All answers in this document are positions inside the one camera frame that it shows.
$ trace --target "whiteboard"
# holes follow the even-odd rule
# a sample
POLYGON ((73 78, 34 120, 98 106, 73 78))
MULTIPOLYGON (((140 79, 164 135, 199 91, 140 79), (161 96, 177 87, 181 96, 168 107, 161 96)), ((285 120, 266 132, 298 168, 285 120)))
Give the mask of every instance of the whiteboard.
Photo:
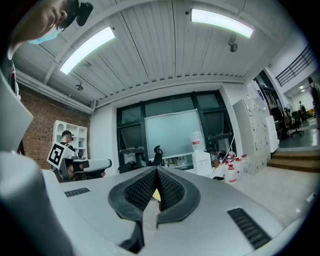
POLYGON ((149 159, 155 158, 155 147, 160 145, 163 158, 189 155, 193 132, 203 131, 197 109, 147 117, 145 133, 149 159))

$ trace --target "staircase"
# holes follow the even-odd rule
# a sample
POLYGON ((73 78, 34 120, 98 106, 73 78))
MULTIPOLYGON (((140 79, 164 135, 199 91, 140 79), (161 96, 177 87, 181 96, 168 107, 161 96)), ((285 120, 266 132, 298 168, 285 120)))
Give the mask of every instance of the staircase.
POLYGON ((276 152, 266 165, 293 171, 320 173, 320 150, 276 152))

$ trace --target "white cabinet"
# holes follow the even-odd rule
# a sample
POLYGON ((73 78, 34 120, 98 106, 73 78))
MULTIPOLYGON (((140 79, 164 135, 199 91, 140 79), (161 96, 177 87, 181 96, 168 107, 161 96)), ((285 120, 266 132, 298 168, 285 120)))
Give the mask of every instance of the white cabinet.
POLYGON ((250 160, 249 172, 256 174, 270 160, 270 143, 265 113, 254 99, 241 99, 233 105, 239 126, 242 151, 250 160))
POLYGON ((75 149, 75 151, 80 152, 82 156, 87 159, 87 128, 78 126, 75 124, 62 122, 56 120, 53 125, 53 133, 52 133, 52 144, 61 141, 62 133, 68 130, 73 134, 73 141, 69 144, 75 149))

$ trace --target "white bookshelf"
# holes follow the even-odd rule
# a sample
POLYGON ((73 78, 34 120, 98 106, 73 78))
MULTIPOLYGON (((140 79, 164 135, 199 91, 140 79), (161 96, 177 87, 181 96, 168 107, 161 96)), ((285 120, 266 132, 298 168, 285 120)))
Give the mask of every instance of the white bookshelf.
POLYGON ((52 144, 60 142, 62 133, 65 130, 73 134, 73 141, 69 144, 75 151, 80 152, 85 159, 88 159, 86 127, 56 120, 53 125, 52 144))

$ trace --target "grey floor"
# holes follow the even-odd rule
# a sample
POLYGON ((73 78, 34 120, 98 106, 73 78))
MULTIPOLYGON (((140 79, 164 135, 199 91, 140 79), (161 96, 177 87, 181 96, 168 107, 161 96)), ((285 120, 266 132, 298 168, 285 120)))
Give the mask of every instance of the grey floor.
MULTIPOLYGON (((247 174, 230 186, 265 207, 286 228, 295 220, 306 216, 312 205, 306 199, 318 192, 319 184, 320 173, 266 167, 256 175, 247 174)), ((157 232, 158 213, 158 201, 152 198, 143 212, 146 244, 157 232)))
POLYGON ((292 137, 280 140, 279 148, 300 148, 300 147, 314 147, 320 146, 320 134, 319 130, 316 128, 316 120, 308 119, 306 122, 303 122, 299 131, 304 131, 304 133, 294 134, 292 137))

